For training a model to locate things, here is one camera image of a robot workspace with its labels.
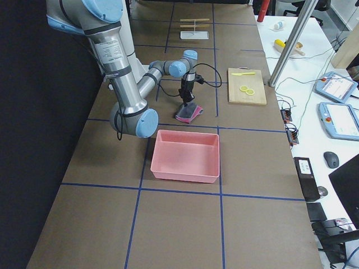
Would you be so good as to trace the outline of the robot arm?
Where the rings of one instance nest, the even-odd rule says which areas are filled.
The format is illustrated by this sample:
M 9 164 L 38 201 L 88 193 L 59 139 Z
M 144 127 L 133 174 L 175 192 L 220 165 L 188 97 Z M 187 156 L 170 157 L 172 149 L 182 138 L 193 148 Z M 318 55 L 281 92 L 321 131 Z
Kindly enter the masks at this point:
M 127 16 L 123 1 L 47 1 L 46 8 L 50 27 L 88 38 L 118 100 L 111 115 L 118 138 L 123 134 L 141 138 L 153 135 L 158 113 L 141 96 L 121 39 L 121 19 Z
M 172 76 L 181 79 L 179 96 L 184 104 L 190 103 L 195 98 L 192 91 L 194 83 L 200 78 L 196 73 L 198 54 L 195 50 L 185 50 L 183 56 L 175 61 L 153 61 L 149 70 L 137 83 L 140 96 L 145 98 L 149 92 L 160 82 L 164 76 Z

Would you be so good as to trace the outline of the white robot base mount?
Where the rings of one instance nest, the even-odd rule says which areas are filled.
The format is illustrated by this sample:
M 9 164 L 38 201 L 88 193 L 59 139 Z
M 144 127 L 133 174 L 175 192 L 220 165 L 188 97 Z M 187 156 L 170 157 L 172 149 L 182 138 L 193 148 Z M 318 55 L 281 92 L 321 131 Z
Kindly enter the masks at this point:
M 132 38 L 130 22 L 128 18 L 127 4 L 125 0 L 121 0 L 123 4 L 123 13 L 121 17 L 121 29 L 119 31 L 123 47 L 125 49 L 128 62 L 132 68 L 132 73 L 136 82 L 139 82 L 142 76 L 147 72 L 148 68 L 144 67 L 138 60 Z

